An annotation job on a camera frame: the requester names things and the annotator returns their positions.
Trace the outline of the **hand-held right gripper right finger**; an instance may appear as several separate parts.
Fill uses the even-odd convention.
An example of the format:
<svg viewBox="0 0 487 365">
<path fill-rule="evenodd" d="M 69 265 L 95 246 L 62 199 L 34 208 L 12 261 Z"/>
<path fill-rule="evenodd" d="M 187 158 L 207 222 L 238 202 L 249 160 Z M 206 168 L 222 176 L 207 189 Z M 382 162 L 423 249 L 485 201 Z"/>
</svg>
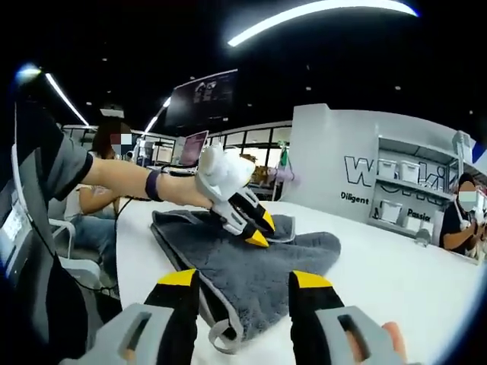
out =
<svg viewBox="0 0 487 365">
<path fill-rule="evenodd" d="M 346 306 L 322 276 L 288 279 L 290 336 L 297 364 L 406 364 L 393 337 L 356 306 Z"/>
</svg>

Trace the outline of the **person's left hand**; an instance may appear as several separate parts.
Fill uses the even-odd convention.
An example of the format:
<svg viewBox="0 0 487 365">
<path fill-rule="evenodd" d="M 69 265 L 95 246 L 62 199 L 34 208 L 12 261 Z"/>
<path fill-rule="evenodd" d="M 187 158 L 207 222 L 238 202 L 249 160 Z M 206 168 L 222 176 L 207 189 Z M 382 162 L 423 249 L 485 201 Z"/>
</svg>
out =
<svg viewBox="0 0 487 365">
<path fill-rule="evenodd" d="M 205 209 L 212 208 L 212 202 L 196 188 L 196 178 L 161 174 L 157 182 L 158 196 L 161 200 L 176 205 L 191 205 Z"/>
</svg>

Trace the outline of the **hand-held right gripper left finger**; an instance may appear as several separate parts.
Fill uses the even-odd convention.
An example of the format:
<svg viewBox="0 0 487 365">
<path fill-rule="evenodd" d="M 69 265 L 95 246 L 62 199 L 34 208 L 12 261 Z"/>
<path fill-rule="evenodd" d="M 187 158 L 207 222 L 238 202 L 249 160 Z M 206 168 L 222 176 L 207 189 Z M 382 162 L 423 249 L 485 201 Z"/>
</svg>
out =
<svg viewBox="0 0 487 365">
<path fill-rule="evenodd" d="M 197 337 L 199 272 L 158 280 L 145 303 L 134 303 L 97 331 L 94 346 L 62 364 L 190 364 Z"/>
</svg>

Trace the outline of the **person's right hand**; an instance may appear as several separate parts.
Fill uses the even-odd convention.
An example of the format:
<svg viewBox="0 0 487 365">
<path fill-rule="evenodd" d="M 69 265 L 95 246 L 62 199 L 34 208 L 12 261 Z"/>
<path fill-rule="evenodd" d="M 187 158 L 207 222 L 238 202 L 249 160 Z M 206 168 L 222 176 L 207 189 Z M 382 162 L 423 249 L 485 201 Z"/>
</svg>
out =
<svg viewBox="0 0 487 365">
<path fill-rule="evenodd" d="M 407 361 L 406 346 L 403 335 L 399 330 L 399 326 L 396 322 L 387 322 L 382 325 L 382 329 L 384 329 L 389 334 L 393 344 L 393 349 L 395 350 L 395 352 L 398 353 L 398 355 L 402 359 L 403 364 L 405 364 Z"/>
</svg>

